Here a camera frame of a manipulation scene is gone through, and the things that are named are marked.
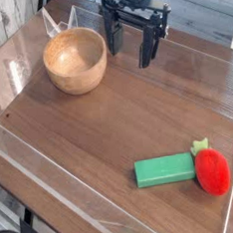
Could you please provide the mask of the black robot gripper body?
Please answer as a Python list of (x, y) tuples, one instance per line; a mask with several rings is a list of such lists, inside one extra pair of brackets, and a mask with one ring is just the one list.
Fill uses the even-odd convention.
[(160, 38), (167, 34), (167, 15), (171, 12), (171, 7), (166, 3), (156, 0), (102, 0), (102, 6), (121, 12), (130, 24), (150, 22), (160, 30)]

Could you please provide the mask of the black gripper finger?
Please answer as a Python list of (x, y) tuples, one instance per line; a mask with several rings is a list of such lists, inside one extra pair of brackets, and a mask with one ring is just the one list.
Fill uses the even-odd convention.
[(115, 12), (107, 12), (104, 14), (105, 20), (105, 32), (107, 33), (107, 43), (112, 55), (116, 55), (123, 44), (122, 36), (123, 29), (122, 24), (117, 18)]
[(139, 49), (139, 67), (147, 68), (151, 60), (156, 55), (159, 44), (158, 29), (154, 25), (146, 25), (143, 27), (142, 43)]

